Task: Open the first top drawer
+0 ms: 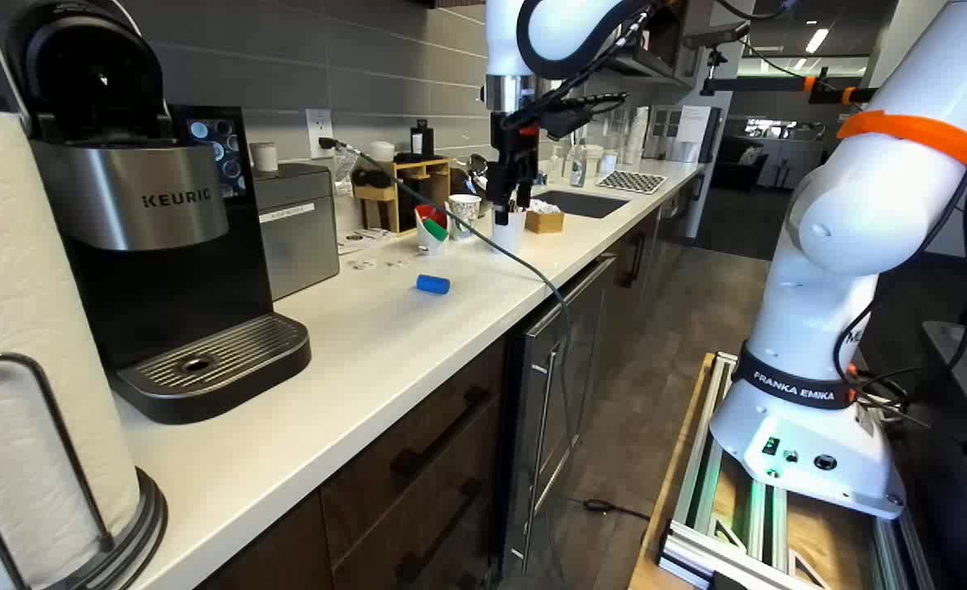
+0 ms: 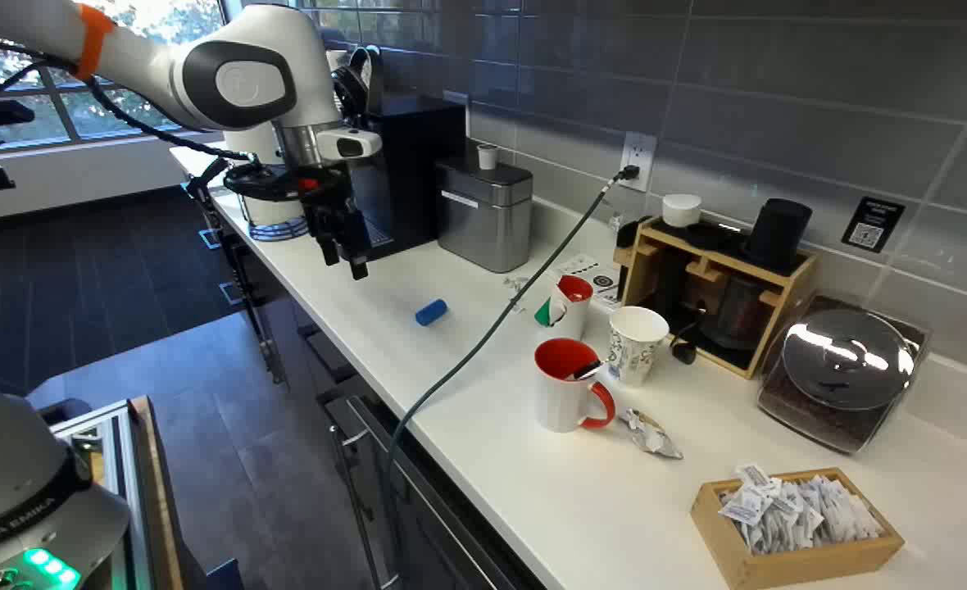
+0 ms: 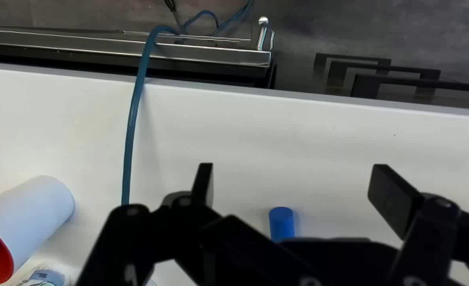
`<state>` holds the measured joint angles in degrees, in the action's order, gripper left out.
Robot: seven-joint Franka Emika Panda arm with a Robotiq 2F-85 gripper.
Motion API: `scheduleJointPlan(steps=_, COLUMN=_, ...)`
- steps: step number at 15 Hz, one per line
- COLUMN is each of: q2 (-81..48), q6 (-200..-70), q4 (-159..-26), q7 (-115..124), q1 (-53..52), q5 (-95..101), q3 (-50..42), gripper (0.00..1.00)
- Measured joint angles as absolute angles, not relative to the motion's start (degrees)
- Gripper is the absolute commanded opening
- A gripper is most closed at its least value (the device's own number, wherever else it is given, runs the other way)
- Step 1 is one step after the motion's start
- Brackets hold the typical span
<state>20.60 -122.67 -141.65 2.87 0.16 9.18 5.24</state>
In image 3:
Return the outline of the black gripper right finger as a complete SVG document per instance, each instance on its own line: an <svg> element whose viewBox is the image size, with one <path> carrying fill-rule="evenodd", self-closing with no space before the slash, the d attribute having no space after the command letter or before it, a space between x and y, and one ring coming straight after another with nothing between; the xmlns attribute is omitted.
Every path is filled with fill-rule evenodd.
<svg viewBox="0 0 469 286"><path fill-rule="evenodd" d="M442 216L459 216L456 204L442 196L420 192L386 164L372 167L367 199L399 238L407 235L421 208L431 207Z"/></svg>

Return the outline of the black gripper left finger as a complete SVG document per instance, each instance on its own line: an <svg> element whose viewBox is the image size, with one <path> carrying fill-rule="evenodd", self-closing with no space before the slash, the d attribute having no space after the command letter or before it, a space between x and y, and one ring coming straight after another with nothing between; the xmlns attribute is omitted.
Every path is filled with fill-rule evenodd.
<svg viewBox="0 0 469 286"><path fill-rule="evenodd" d="M213 205L213 164L200 162L189 191L167 194L162 200L165 210L203 210Z"/></svg>

